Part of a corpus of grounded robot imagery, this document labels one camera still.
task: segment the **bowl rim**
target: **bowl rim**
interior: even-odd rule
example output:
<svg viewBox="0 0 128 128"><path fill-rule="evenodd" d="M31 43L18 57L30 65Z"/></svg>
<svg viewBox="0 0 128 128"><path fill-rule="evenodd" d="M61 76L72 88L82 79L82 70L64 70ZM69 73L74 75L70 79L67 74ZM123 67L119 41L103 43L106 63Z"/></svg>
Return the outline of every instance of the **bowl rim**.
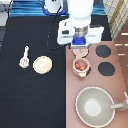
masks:
<svg viewBox="0 0 128 128"><path fill-rule="evenodd" d="M110 120L109 120L107 123L103 124L103 125L97 125L97 126L96 126L96 125L91 125L91 124L89 124L89 123L86 122L86 121L81 117L81 115L79 114L79 111L78 111L78 108L77 108L78 98L79 98L79 96L80 96L85 90L88 90L88 89L98 89L98 90L103 91L104 93L106 93L106 94L108 95L108 97L110 98L112 104L114 104L114 101L113 101L112 97L111 97L111 96L109 95L109 93L108 93L107 91L105 91L104 89L102 89L102 88L100 88L100 87L95 87L95 86L86 87L86 88L82 89L82 90L78 93L78 95L77 95L77 97L76 97L75 108L76 108L77 115L79 116L79 118L80 118L85 124L87 124L87 125L90 126L90 127L105 127L105 126L109 125L109 124L112 122L112 120L114 119L114 117L115 117L115 110L114 110L114 109L113 109L113 113L112 113L112 116L111 116Z"/></svg>

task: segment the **white bowl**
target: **white bowl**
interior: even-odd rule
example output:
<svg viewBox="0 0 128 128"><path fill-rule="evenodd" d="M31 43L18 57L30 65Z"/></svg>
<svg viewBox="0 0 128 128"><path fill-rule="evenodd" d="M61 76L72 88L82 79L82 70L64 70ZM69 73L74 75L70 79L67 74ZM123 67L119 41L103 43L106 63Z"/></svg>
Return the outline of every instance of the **white bowl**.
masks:
<svg viewBox="0 0 128 128"><path fill-rule="evenodd" d="M99 87L87 87L76 98L76 111L79 118L91 127L105 127L114 118L115 109L112 97Z"/></svg>

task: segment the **beige plate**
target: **beige plate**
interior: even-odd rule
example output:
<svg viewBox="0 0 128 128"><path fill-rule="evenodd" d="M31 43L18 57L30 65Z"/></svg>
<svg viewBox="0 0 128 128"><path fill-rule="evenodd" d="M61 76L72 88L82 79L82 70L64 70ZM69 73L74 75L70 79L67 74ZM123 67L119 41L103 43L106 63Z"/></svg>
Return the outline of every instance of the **beige plate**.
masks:
<svg viewBox="0 0 128 128"><path fill-rule="evenodd" d="M52 60L47 56L38 57L33 63L34 70L39 74L45 74L52 68Z"/></svg>

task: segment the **small plate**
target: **small plate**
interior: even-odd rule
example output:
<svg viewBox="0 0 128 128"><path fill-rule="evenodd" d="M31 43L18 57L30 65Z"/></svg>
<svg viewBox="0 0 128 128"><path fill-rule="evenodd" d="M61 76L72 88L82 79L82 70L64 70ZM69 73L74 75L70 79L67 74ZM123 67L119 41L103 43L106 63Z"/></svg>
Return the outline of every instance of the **small plate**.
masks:
<svg viewBox="0 0 128 128"><path fill-rule="evenodd" d="M98 87L83 89L76 98L76 111L79 118L91 127L105 127L114 118L115 109L111 96Z"/></svg>
<svg viewBox="0 0 128 128"><path fill-rule="evenodd" d="M47 56L38 57L33 63L34 70L39 74L45 74L52 68L52 60Z"/></svg>

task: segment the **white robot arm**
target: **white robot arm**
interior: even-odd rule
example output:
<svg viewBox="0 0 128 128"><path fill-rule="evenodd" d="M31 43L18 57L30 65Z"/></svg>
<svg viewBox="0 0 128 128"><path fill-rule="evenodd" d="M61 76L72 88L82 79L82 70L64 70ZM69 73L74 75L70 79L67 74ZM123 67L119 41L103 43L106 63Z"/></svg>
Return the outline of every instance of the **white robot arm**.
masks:
<svg viewBox="0 0 128 128"><path fill-rule="evenodd" d="M45 6L51 13L56 13L66 1L69 18L59 23L57 42L59 45L70 44L71 48L88 48L101 42L104 28L91 28L91 13L94 0L45 0Z"/></svg>

